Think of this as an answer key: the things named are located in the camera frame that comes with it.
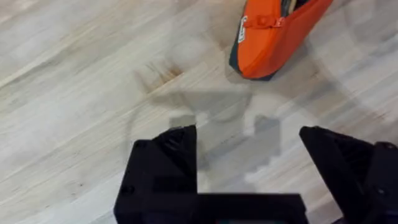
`orange pouch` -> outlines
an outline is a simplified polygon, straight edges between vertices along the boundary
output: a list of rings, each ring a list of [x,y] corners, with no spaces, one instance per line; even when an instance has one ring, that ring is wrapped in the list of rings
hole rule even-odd
[[[292,1],[297,2],[289,14]],[[292,56],[332,1],[247,0],[229,64],[244,78],[269,79]]]

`wood grain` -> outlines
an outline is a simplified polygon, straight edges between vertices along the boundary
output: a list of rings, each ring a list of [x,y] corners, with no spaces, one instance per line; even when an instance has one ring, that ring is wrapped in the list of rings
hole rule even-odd
[[[201,192],[341,214],[298,133],[398,143],[394,0],[335,0],[271,82],[228,66],[244,0],[0,1],[1,223],[115,223],[136,139],[198,126]]]

